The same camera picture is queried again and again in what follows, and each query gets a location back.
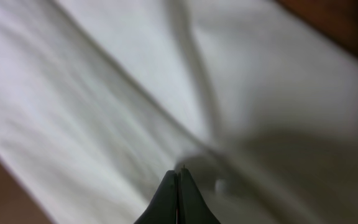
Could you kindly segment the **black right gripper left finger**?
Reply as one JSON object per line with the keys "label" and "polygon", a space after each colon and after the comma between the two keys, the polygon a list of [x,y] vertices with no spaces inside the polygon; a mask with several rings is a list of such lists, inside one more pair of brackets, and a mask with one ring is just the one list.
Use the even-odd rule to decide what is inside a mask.
{"label": "black right gripper left finger", "polygon": [[177,174],[174,170],[166,172],[149,206],[134,223],[177,223]]}

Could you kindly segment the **white t-shirt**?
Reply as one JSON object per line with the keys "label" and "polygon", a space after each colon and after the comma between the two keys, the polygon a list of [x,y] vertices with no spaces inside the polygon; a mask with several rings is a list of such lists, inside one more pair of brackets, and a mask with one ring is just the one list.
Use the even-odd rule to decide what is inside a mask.
{"label": "white t-shirt", "polygon": [[0,162],[55,223],[179,167],[221,223],[358,223],[358,59],[274,1],[0,1]]}

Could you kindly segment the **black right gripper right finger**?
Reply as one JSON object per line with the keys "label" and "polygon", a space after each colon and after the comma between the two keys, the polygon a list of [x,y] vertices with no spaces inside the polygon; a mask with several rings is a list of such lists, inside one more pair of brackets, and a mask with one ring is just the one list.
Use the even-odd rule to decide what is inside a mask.
{"label": "black right gripper right finger", "polygon": [[185,167],[178,173],[178,223],[220,224]]}

